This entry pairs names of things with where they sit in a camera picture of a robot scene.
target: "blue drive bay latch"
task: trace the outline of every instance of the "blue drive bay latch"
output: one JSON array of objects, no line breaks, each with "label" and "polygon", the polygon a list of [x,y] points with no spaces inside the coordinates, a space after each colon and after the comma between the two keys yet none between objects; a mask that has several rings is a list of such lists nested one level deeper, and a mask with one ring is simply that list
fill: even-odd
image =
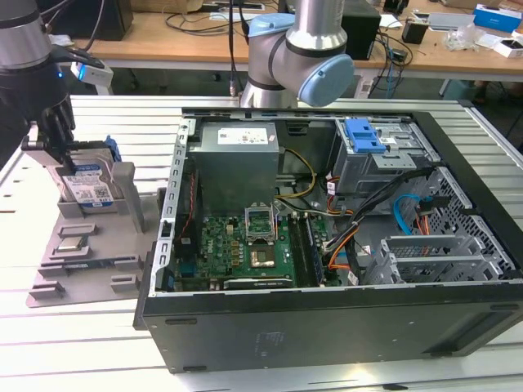
[{"label": "blue drive bay latch", "polygon": [[382,154],[387,150],[378,139],[378,133],[366,118],[345,120],[345,134],[351,139],[355,153]]}]

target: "blue box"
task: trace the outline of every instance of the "blue box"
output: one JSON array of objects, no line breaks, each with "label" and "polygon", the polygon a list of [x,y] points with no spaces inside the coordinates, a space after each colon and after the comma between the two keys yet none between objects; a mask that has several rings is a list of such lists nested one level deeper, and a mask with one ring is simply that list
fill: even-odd
[{"label": "blue box", "polygon": [[488,27],[511,33],[517,29],[521,23],[521,12],[502,10],[496,7],[488,8],[483,4],[478,4],[474,10],[474,25]]}]

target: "gray power supply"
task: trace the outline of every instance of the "gray power supply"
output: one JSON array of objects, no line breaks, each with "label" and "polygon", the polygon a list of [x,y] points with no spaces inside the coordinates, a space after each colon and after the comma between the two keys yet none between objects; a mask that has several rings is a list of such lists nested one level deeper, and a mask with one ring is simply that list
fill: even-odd
[{"label": "gray power supply", "polygon": [[208,122],[190,157],[201,173],[205,214],[243,214],[254,203],[272,203],[279,159],[274,123]]}]

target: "motherboard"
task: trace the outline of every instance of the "motherboard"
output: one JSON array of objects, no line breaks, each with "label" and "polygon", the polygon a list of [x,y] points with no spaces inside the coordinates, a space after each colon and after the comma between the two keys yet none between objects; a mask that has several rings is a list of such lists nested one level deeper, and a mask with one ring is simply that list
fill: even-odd
[{"label": "motherboard", "polygon": [[[321,244],[327,239],[324,220],[267,211],[204,217],[200,252],[176,261],[177,289],[317,287],[323,276]],[[307,247],[314,251],[303,252]]]}]

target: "chip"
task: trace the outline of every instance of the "chip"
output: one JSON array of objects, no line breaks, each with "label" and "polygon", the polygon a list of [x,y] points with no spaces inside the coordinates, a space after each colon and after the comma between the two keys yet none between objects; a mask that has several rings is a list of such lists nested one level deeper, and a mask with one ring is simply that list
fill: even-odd
[{"label": "chip", "polygon": [[252,245],[249,248],[251,254],[251,267],[273,268],[275,267],[275,247],[271,245]]}]

